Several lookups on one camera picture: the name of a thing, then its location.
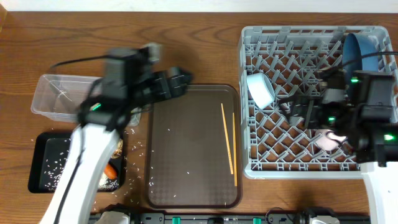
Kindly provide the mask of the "small blue rice dish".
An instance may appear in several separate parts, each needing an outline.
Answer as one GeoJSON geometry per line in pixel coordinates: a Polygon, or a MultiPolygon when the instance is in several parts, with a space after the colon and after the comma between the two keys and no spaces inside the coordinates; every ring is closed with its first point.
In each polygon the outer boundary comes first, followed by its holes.
{"type": "Polygon", "coordinates": [[[247,76],[249,92],[261,110],[265,109],[275,100],[275,93],[271,81],[264,73],[255,73],[247,76]]]}

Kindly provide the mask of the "pink cup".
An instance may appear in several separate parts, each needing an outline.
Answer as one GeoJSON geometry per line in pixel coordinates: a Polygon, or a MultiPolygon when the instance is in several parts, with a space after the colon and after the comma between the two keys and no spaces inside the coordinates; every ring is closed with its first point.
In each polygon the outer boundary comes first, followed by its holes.
{"type": "Polygon", "coordinates": [[[346,136],[337,136],[329,129],[319,129],[315,132],[315,144],[325,151],[332,151],[347,139],[346,136]]]}

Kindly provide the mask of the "large blue plate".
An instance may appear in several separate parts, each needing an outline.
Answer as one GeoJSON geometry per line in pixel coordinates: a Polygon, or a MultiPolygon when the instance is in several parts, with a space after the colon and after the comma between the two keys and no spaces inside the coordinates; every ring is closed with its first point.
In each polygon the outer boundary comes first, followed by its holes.
{"type": "Polygon", "coordinates": [[[345,83],[349,86],[347,90],[348,97],[351,98],[353,94],[353,83],[351,79],[353,72],[357,70],[364,71],[378,71],[378,58],[377,56],[362,58],[356,62],[345,65],[345,63],[358,59],[363,55],[376,53],[377,50],[368,36],[362,34],[350,33],[346,36],[343,46],[343,69],[345,70],[345,83]]]}

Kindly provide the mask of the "brown food scrap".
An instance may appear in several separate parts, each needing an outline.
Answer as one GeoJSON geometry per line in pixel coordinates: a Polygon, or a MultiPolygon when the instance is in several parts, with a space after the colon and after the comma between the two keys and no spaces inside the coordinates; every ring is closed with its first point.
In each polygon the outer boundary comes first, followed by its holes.
{"type": "Polygon", "coordinates": [[[113,152],[113,154],[111,156],[111,158],[112,159],[117,159],[118,157],[120,157],[122,155],[122,153],[123,153],[123,140],[120,139],[118,144],[117,144],[117,146],[116,146],[115,151],[113,152]]]}

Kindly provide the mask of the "orange carrot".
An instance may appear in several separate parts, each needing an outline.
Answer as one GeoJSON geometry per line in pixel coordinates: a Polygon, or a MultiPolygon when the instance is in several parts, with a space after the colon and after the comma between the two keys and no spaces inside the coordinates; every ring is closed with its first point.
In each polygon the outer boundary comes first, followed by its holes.
{"type": "Polygon", "coordinates": [[[104,174],[107,176],[108,179],[114,180],[118,177],[118,172],[114,168],[113,165],[108,163],[104,168],[104,174]]]}

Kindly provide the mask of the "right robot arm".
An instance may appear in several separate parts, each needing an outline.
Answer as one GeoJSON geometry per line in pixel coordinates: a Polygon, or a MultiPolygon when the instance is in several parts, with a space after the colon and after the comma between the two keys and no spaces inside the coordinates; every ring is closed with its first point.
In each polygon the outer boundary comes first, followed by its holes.
{"type": "Polygon", "coordinates": [[[394,77],[382,72],[342,69],[320,73],[320,96],[294,94],[281,112],[303,118],[305,128],[327,129],[347,138],[366,186],[371,223],[397,223],[397,123],[390,96],[394,77]]]}

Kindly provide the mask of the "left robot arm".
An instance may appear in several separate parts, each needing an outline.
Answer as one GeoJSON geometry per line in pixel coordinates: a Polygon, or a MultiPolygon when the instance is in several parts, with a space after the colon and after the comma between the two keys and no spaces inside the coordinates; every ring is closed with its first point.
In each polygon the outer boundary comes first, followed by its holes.
{"type": "Polygon", "coordinates": [[[100,178],[132,111],[185,94],[193,75],[180,67],[155,72],[159,44],[113,48],[104,77],[93,82],[78,107],[68,159],[42,223],[87,223],[100,178]]]}

